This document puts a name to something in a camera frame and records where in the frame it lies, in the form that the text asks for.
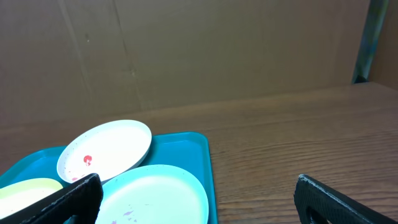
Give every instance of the plate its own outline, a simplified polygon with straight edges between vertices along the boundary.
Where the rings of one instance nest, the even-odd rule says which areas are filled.
[[[137,167],[146,157],[152,135],[139,121],[112,121],[90,129],[73,140],[57,162],[58,175],[73,183],[97,173],[101,181]]]
[[[24,180],[0,189],[0,219],[12,215],[29,205],[62,189],[53,179],[36,178]]]
[[[151,165],[127,171],[103,185],[96,224],[205,224],[205,189],[188,171]]]

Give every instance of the black object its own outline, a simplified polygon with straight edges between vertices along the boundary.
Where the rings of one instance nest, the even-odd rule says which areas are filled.
[[[303,224],[397,223],[303,174],[298,177],[294,204]]]
[[[33,205],[0,220],[0,224],[94,224],[103,198],[98,174],[90,174]]]

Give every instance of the blue tray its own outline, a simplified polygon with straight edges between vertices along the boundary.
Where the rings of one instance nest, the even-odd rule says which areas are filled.
[[[47,177],[64,182],[57,174],[57,161],[66,146],[35,152],[17,162],[0,176],[0,188],[23,180]],[[183,168],[203,185],[209,202],[208,224],[217,224],[217,207],[207,138],[194,132],[161,134],[152,137],[147,157],[140,166],[165,164]]]

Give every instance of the purple mark on plate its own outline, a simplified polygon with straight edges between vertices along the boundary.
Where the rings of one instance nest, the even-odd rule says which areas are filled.
[[[125,215],[130,215],[134,210],[132,210],[131,212],[126,212],[125,214],[123,214],[123,216]]]

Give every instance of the pale yellow plate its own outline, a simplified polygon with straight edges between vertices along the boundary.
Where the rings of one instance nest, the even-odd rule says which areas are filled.
[[[62,189],[53,179],[24,180],[0,189],[0,219],[12,215],[29,205]]]

